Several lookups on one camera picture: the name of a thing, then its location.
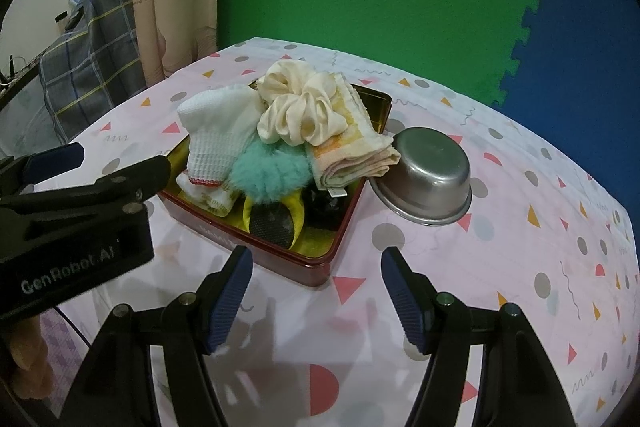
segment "metal bowl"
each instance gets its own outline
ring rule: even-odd
[[[402,130],[393,145],[400,162],[369,181],[386,206],[422,225],[448,225],[466,214],[471,169],[460,145],[427,127]]]

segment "table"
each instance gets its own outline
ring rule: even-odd
[[[175,111],[183,100],[249,84],[289,57],[389,93],[387,134],[430,126],[451,136],[469,157],[474,199],[459,222],[431,228],[392,213],[367,185],[325,286],[303,287],[256,266],[227,343],[207,359],[229,425],[404,425],[427,362],[405,340],[382,282],[380,253],[389,245],[468,305],[519,304],[578,425],[600,425],[632,378],[638,352],[638,259],[625,209],[544,139],[435,82],[341,52],[251,39],[112,110],[78,137],[84,165],[38,189],[91,183],[168,153],[186,136]],[[158,197],[147,206],[155,259],[63,305],[90,339],[117,303],[163,306],[228,257],[174,221]],[[153,357],[164,425],[174,425],[161,353]],[[480,366],[476,346],[459,426],[471,422]]]

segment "wire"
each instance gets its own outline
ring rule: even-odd
[[[78,334],[78,337],[80,337],[82,339],[82,341],[86,344],[86,347],[91,348],[91,343],[86,339],[86,337],[82,334],[82,332],[78,329],[78,327],[76,327],[75,324],[73,324],[73,322],[71,322],[71,320],[69,320],[69,317],[67,317],[64,312],[58,308],[57,306],[53,306],[53,309],[55,309],[55,311],[58,312],[58,314],[65,319],[65,322],[71,326],[71,328]]]

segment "scrunchie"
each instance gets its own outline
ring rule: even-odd
[[[347,129],[331,98],[337,89],[332,74],[318,73],[301,60],[279,60],[257,82],[258,93],[269,108],[258,122],[265,143],[282,139],[295,147],[308,142],[322,145]]]

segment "tablecloth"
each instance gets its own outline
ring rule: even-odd
[[[474,197],[459,222],[431,228],[388,210],[367,185],[326,285],[310,289],[256,266],[226,344],[206,360],[229,425],[404,425],[427,357],[406,341],[383,285],[380,253],[389,245],[436,289],[468,305],[519,304],[578,425],[600,425],[632,378],[638,352],[638,259],[627,213],[544,139],[436,82],[341,52],[251,39],[112,110],[78,137],[86,151],[81,169],[38,189],[90,183],[168,153],[186,136],[175,112],[180,102],[205,89],[249,84],[289,57],[389,93],[387,134],[429,126],[456,140],[470,160]],[[228,257],[174,221],[157,197],[147,206],[155,259],[63,305],[90,339],[113,305],[165,305]],[[162,418],[174,425],[161,356],[153,354]],[[476,346],[461,427],[474,413],[480,367]]]

